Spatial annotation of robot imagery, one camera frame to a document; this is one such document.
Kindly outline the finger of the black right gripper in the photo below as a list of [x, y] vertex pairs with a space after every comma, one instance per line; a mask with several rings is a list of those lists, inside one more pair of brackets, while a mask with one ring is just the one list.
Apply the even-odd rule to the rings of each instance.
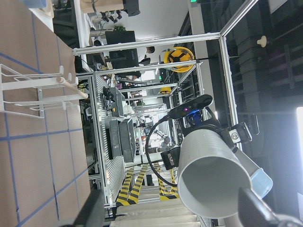
[[233, 143], [248, 143], [252, 141], [252, 135], [259, 134], [258, 118], [255, 114], [245, 114], [244, 121], [231, 127], [231, 139]]
[[179, 166], [180, 146], [170, 148], [167, 151], [161, 152], [162, 161], [166, 170], [171, 170]]

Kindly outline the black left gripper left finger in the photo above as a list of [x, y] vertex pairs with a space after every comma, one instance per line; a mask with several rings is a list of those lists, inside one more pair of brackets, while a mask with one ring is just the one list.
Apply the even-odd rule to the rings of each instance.
[[102, 227], [105, 220], [104, 203], [104, 192], [96, 189], [91, 190], [72, 225], [74, 227]]

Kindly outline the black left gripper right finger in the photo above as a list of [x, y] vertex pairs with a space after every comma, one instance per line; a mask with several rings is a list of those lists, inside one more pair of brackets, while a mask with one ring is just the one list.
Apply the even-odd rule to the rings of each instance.
[[244, 227], [284, 226], [284, 222], [249, 188], [239, 189], [238, 216]]

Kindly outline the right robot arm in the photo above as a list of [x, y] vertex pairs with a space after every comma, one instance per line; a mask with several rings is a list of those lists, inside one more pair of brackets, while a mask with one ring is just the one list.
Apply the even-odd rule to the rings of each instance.
[[161, 153], [166, 169], [178, 168], [178, 194], [193, 213], [236, 219], [238, 191], [248, 188], [264, 198], [273, 186], [264, 170], [236, 143], [250, 141], [245, 123], [230, 129], [212, 117], [185, 128], [181, 146]]

